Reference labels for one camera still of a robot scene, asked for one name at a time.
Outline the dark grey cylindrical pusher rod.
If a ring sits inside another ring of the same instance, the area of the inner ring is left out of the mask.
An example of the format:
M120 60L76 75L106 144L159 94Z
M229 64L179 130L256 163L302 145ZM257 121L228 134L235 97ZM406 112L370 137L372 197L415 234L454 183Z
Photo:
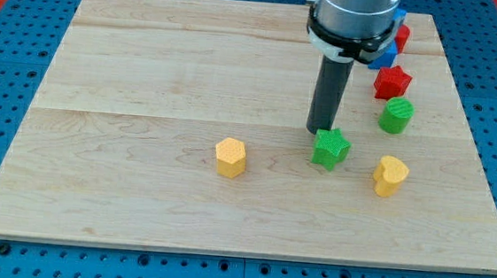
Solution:
M352 68L353 61L339 63L322 57L307 119L307 130L312 135L319 129L331 130Z

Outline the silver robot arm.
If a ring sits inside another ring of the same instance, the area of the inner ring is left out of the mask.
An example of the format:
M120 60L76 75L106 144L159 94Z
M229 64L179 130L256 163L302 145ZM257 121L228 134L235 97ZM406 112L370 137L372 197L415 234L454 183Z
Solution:
M307 119L313 135L330 130L355 62L374 63L392 46L404 21L400 0L314 0L307 34L322 53Z

